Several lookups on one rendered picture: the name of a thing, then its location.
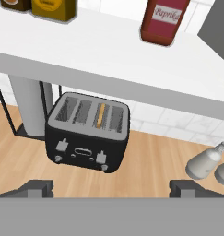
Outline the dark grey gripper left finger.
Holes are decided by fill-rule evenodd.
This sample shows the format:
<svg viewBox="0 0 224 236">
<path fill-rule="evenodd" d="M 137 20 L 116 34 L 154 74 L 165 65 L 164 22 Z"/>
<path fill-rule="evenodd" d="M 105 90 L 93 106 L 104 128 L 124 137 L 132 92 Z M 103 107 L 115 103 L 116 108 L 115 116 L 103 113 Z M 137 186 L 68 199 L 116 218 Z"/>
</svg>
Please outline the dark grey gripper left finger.
<svg viewBox="0 0 224 236">
<path fill-rule="evenodd" d="M 0 194 L 10 198 L 53 198 L 53 180 L 29 180 L 21 187 Z"/>
</svg>

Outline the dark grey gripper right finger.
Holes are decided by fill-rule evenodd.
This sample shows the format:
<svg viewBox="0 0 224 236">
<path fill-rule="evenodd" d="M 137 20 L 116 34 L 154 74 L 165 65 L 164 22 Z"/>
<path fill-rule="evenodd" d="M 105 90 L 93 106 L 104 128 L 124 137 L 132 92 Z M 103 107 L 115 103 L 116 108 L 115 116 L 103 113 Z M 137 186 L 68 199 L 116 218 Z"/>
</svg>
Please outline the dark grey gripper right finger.
<svg viewBox="0 0 224 236">
<path fill-rule="evenodd" d="M 207 190 L 193 180 L 170 180 L 169 197 L 179 198 L 221 198 L 223 194 Z"/>
</svg>

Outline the black four-slot toaster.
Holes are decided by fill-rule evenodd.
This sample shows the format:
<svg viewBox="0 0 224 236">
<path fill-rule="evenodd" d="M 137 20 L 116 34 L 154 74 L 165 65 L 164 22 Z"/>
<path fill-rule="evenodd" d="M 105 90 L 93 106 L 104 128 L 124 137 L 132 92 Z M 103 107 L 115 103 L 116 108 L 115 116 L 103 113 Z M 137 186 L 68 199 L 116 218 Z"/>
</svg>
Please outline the black four-slot toaster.
<svg viewBox="0 0 224 236">
<path fill-rule="evenodd" d="M 100 129 L 100 106 L 105 103 Z M 105 173 L 122 163 L 130 133 L 130 109 L 119 101 L 65 92 L 51 109 L 45 124 L 48 158 Z"/>
</svg>

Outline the bread slice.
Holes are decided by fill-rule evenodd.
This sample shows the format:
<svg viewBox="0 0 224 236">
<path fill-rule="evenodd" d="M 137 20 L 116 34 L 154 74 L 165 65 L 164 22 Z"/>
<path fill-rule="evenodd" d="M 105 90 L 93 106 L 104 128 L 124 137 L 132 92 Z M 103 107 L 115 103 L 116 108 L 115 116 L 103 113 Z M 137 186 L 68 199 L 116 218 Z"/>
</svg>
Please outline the bread slice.
<svg viewBox="0 0 224 236">
<path fill-rule="evenodd" d="M 102 117 L 104 114 L 104 110 L 105 110 L 105 103 L 102 103 L 100 106 L 100 112 L 99 112 L 99 116 L 98 116 L 98 120 L 97 120 L 97 125 L 96 127 L 100 129 L 101 127 L 101 123 L 102 123 Z"/>
</svg>

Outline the grey shaker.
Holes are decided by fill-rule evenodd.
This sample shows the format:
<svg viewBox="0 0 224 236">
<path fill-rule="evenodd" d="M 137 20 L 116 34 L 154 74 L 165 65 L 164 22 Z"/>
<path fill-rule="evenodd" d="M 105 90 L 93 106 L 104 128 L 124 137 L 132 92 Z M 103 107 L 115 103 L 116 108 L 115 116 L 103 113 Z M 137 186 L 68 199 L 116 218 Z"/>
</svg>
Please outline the grey shaker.
<svg viewBox="0 0 224 236">
<path fill-rule="evenodd" d="M 217 167 L 215 171 L 215 178 L 219 183 L 224 185 L 224 163 Z"/>
<path fill-rule="evenodd" d="M 204 150 L 188 160 L 185 172 L 194 180 L 205 179 L 217 167 L 223 152 L 224 142 Z"/>
</svg>

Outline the white paper towel roll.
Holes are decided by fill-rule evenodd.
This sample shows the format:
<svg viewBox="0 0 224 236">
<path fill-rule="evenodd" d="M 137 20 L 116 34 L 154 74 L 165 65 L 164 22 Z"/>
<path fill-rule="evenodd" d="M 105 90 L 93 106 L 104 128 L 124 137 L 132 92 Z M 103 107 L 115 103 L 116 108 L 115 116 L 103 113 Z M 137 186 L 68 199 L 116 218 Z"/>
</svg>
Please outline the white paper towel roll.
<svg viewBox="0 0 224 236">
<path fill-rule="evenodd" d="M 26 133 L 29 136 L 43 136 L 45 116 L 40 82 L 16 76 L 10 76 L 9 80 Z"/>
</svg>

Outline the white shelf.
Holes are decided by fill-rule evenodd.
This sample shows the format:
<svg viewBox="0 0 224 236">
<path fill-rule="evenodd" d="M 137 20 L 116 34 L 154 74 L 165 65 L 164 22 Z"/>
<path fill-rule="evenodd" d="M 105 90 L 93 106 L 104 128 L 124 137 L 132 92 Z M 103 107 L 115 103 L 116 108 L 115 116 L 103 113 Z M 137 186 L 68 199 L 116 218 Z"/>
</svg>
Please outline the white shelf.
<svg viewBox="0 0 224 236">
<path fill-rule="evenodd" d="M 80 9 L 67 24 L 0 6 L 0 72 L 224 120 L 224 60 L 194 35 L 141 41 L 139 22 Z"/>
</svg>

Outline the grey cabinet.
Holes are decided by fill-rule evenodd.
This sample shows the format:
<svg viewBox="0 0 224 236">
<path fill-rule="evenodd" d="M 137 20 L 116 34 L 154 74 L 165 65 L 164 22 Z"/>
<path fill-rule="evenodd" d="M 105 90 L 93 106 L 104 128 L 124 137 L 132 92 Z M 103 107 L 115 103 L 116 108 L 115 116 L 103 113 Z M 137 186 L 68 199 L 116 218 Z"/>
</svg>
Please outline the grey cabinet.
<svg viewBox="0 0 224 236">
<path fill-rule="evenodd" d="M 215 0 L 197 36 L 224 60 L 224 0 Z"/>
</svg>

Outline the red paprika jar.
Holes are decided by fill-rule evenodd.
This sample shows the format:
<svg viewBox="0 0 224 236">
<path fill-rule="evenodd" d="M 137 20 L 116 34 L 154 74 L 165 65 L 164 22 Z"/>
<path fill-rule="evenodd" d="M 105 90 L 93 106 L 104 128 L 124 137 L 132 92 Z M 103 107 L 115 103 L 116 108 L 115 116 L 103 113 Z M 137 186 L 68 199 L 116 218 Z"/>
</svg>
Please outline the red paprika jar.
<svg viewBox="0 0 224 236">
<path fill-rule="evenodd" d="M 141 39 L 170 46 L 189 3 L 190 0 L 147 0 L 140 29 Z"/>
</svg>

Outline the yellow spice box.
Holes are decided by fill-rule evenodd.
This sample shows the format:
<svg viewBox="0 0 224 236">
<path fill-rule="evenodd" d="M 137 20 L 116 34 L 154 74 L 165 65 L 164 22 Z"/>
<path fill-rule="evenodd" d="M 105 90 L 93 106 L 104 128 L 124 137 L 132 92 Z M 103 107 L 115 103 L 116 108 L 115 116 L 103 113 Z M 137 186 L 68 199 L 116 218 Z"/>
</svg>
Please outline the yellow spice box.
<svg viewBox="0 0 224 236">
<path fill-rule="evenodd" d="M 76 15 L 77 0 L 31 0 L 36 16 L 68 21 Z"/>
</svg>

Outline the brown spice box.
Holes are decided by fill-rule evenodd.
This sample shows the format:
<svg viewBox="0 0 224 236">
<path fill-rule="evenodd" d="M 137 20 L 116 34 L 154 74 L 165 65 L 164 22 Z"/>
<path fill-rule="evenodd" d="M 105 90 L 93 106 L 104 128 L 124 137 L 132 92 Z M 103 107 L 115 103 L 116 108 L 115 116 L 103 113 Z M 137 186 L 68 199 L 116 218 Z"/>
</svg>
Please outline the brown spice box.
<svg viewBox="0 0 224 236">
<path fill-rule="evenodd" d="M 31 10 L 31 0 L 0 0 L 1 6 L 17 11 Z"/>
</svg>

